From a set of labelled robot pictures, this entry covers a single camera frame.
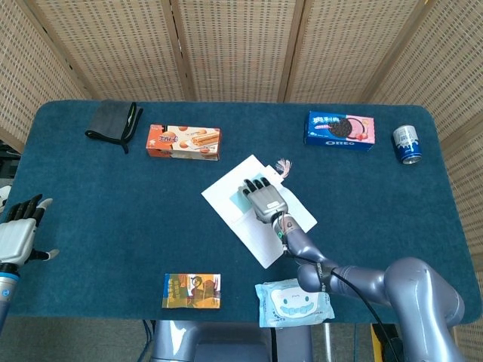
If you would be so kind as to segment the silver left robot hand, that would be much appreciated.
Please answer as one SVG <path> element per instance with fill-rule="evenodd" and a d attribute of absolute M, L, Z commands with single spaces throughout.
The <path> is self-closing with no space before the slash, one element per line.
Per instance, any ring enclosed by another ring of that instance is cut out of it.
<path fill-rule="evenodd" d="M 0 223 L 0 264 L 21 267 L 30 260 L 52 260 L 60 253 L 58 249 L 46 252 L 34 248 L 35 233 L 52 202 L 39 194 L 8 210 Z"/>

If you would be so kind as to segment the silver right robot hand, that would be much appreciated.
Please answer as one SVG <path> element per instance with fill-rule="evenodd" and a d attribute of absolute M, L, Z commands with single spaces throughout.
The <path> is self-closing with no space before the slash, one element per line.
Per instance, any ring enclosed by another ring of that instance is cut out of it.
<path fill-rule="evenodd" d="M 288 212 L 288 204 L 276 187 L 266 177 L 245 179 L 239 191 L 254 209 L 259 221 L 273 223 L 283 213 Z"/>

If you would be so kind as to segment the light blue bookmark pink tassel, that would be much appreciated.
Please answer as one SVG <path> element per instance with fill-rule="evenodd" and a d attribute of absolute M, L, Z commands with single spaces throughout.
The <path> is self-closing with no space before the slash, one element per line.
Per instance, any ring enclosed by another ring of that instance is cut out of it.
<path fill-rule="evenodd" d="M 230 201 L 237 206 L 242 213 L 247 213 L 251 209 L 251 204 L 248 199 L 242 194 L 242 189 L 246 189 L 244 180 L 259 179 L 266 177 L 268 181 L 275 186 L 282 196 L 287 195 L 287 189 L 282 185 L 282 177 L 270 165 L 263 165 L 254 155 L 246 158 L 239 166 L 235 167 L 234 180 L 236 186 L 236 193 L 230 197 Z"/>

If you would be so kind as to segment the open white lined notebook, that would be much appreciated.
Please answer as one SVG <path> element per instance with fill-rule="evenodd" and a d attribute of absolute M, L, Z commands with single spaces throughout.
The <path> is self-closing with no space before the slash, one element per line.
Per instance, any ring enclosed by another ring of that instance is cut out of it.
<path fill-rule="evenodd" d="M 290 172 L 290 167 L 290 161 L 285 159 L 281 159 L 275 164 L 274 168 L 281 175 L 282 181 Z M 253 207 L 247 213 L 242 213 L 230 201 L 230 197 L 236 193 L 233 169 L 205 189 L 202 196 L 248 248 L 254 258 L 264 268 L 268 268 L 282 255 L 281 241 L 272 230 L 272 226 L 257 220 Z M 295 218 L 304 232 L 308 232 L 317 224 L 316 219 L 289 189 L 287 189 L 287 195 L 282 197 L 288 203 L 289 214 Z"/>

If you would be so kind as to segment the teal table cloth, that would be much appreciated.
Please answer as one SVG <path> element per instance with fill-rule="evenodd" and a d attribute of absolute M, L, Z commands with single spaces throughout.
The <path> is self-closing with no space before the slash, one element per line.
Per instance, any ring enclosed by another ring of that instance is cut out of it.
<path fill-rule="evenodd" d="M 397 259 L 430 264 L 462 296 L 465 322 L 481 314 L 469 249 L 441 156 L 421 106 L 145 102 L 129 153 L 85 131 L 98 102 L 46 103 L 35 115 L 8 204 L 52 198 L 11 313 L 32 316 L 256 321 L 255 285 L 295 278 L 282 257 L 264 268 L 202 192 L 250 155 L 288 159 L 284 181 L 317 224 L 309 235 L 341 265 L 385 269 Z M 304 143 L 309 111 L 374 119 L 368 151 Z M 219 128 L 218 161 L 151 157 L 152 124 Z M 415 127 L 422 158 L 398 159 L 393 131 Z M 166 273 L 220 274 L 221 308 L 162 308 Z"/>

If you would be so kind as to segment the blue pink Oreo box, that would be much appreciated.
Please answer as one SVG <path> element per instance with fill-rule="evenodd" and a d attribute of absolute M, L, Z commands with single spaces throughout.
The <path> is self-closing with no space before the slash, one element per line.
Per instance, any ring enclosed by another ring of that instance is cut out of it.
<path fill-rule="evenodd" d="M 311 146 L 368 151 L 376 143 L 374 119 L 309 111 L 303 140 Z"/>

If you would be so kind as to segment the orange wafer roll box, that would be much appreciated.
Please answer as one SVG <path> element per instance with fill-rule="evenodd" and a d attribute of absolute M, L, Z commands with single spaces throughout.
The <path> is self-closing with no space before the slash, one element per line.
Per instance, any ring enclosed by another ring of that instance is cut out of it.
<path fill-rule="evenodd" d="M 152 124 L 146 151 L 151 157 L 218 161 L 219 128 Z"/>

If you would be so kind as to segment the light blue wet wipes pack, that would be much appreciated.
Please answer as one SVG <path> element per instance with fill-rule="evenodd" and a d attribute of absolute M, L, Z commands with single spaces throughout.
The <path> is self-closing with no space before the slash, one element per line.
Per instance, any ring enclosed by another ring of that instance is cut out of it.
<path fill-rule="evenodd" d="M 259 327 L 285 328 L 321 324 L 335 318 L 330 296 L 308 293 L 297 279 L 256 284 Z"/>

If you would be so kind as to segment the yellow green Oreo cocoa box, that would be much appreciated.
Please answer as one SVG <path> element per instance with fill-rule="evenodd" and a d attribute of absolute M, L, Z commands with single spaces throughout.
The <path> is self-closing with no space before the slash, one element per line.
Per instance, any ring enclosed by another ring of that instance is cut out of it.
<path fill-rule="evenodd" d="M 166 273 L 162 308 L 221 308 L 221 275 Z"/>

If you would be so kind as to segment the grey robot torso base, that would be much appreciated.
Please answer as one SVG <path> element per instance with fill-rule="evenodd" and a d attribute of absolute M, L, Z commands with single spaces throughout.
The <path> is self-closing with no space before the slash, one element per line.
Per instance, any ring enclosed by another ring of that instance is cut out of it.
<path fill-rule="evenodd" d="M 313 362 L 309 326 L 158 321 L 150 362 Z"/>

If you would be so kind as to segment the grey cloth black trim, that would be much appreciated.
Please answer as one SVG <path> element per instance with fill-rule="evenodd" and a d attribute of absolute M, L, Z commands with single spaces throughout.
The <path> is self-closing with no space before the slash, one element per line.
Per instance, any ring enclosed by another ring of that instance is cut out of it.
<path fill-rule="evenodd" d="M 128 154 L 128 143 L 136 132 L 142 114 L 143 108 L 136 102 L 103 100 L 94 113 L 85 136 L 119 145 Z"/>

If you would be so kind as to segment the blue white drink can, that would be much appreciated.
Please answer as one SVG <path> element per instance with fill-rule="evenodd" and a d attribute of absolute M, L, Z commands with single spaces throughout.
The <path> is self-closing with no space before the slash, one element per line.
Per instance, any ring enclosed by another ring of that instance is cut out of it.
<path fill-rule="evenodd" d="M 405 124 L 392 133 L 398 159 L 403 164 L 415 164 L 422 158 L 419 137 L 414 126 Z"/>

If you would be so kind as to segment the woven folding screen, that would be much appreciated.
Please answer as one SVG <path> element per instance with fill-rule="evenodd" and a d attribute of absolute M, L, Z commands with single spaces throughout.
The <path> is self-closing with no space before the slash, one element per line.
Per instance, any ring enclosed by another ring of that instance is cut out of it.
<path fill-rule="evenodd" d="M 0 0 L 0 140 L 54 100 L 419 104 L 483 291 L 483 0 Z"/>

